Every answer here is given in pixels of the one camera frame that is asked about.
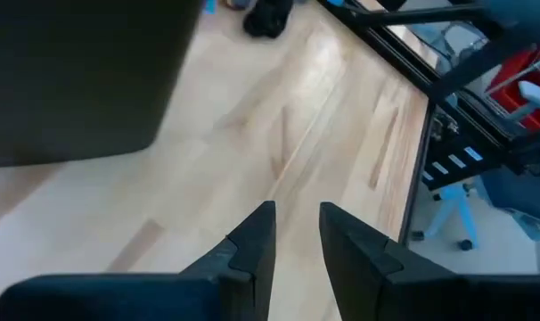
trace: metal frame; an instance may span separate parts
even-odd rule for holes
[[[386,13],[368,11],[358,0],[346,0],[344,6],[333,5],[327,0],[317,1],[431,100],[421,132],[420,152],[415,161],[413,180],[405,206],[405,218],[399,236],[400,243],[406,243],[414,195],[428,154],[430,124],[436,105],[458,123],[458,126],[463,129],[464,135],[469,136],[480,150],[486,152],[489,163],[476,170],[483,171],[503,164],[515,172],[521,172],[525,169],[527,161],[540,158],[540,131],[528,136],[514,136],[502,126],[501,122],[494,119],[493,115],[486,114],[479,109],[474,103],[474,99],[462,91],[456,92],[457,108],[445,100],[456,88],[483,73],[482,70],[494,67],[497,59],[501,61],[504,56],[509,56],[528,45],[522,40],[524,37],[500,36],[495,41],[496,45],[483,48],[487,49],[483,52],[484,54],[495,54],[495,58],[485,62],[476,62],[477,66],[474,67],[476,72],[460,77],[458,74],[451,73],[441,78],[417,53],[385,26],[415,22],[476,20],[482,13],[481,8],[475,5],[457,5],[450,9],[438,8],[437,10],[416,10],[406,13]],[[525,33],[524,30],[520,29],[510,30],[510,32],[515,35]],[[498,48],[506,46],[509,50],[505,50],[505,53],[500,50],[498,53]],[[463,175],[477,174],[479,172],[463,173]],[[449,179],[448,183],[453,183],[458,180],[458,177],[450,177]]]

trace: red container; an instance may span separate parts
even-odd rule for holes
[[[539,60],[540,50],[519,53],[511,57],[511,59],[502,65],[500,72],[498,72],[494,80],[492,80],[488,90],[517,75]],[[532,70],[527,72],[511,81],[509,84],[501,87],[490,96],[500,103],[507,112],[516,111],[519,107],[528,103],[528,100],[521,96],[520,88],[518,87],[518,83],[523,80],[540,86],[540,71]],[[540,110],[532,112],[521,121],[521,124],[531,131],[540,129]]]

